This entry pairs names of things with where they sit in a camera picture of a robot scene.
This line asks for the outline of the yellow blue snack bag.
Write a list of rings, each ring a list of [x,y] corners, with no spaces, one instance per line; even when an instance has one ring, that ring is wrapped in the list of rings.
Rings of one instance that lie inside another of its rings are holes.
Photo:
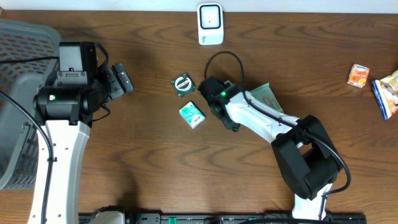
[[[397,70],[371,84],[383,119],[389,119],[397,112]]]

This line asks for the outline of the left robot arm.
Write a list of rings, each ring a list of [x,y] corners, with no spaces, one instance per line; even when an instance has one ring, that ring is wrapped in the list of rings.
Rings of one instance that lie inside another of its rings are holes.
[[[94,113],[134,86],[121,63],[98,63],[98,42],[61,42],[59,67],[34,96],[39,158],[29,223],[78,223],[83,154]]]

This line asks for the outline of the green white tissue pack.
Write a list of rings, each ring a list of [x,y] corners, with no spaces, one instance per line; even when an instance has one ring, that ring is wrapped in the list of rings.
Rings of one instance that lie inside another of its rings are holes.
[[[195,129],[205,120],[205,115],[192,101],[189,101],[185,106],[183,106],[179,110],[179,114],[192,129]]]

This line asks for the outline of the teal candy pouch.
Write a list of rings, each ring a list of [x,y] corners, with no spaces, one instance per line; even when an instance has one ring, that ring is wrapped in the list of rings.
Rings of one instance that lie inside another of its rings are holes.
[[[284,112],[275,95],[273,94],[269,83],[263,84],[256,89],[251,90],[250,93],[253,97],[255,97],[255,99],[264,103],[265,105],[270,106],[278,112]]]

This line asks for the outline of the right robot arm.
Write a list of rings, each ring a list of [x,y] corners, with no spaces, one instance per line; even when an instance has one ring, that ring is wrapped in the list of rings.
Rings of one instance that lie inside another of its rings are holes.
[[[292,216],[324,220],[327,196],[344,164],[321,122],[312,115],[283,114],[215,77],[203,80],[198,91],[226,129],[245,126],[271,144],[282,178],[295,194]]]

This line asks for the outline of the dark green round-logo packet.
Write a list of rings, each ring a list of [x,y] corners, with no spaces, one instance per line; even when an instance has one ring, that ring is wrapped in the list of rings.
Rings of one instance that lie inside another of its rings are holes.
[[[176,94],[184,97],[196,90],[196,84],[188,73],[184,73],[170,82]]]

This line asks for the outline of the small orange white packet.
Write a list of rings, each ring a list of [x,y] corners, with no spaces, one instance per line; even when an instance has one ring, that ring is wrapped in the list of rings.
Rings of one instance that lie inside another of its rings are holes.
[[[366,80],[369,75],[369,68],[354,64],[351,67],[350,73],[348,75],[348,81],[347,84],[353,85],[358,88],[362,88],[366,84]]]

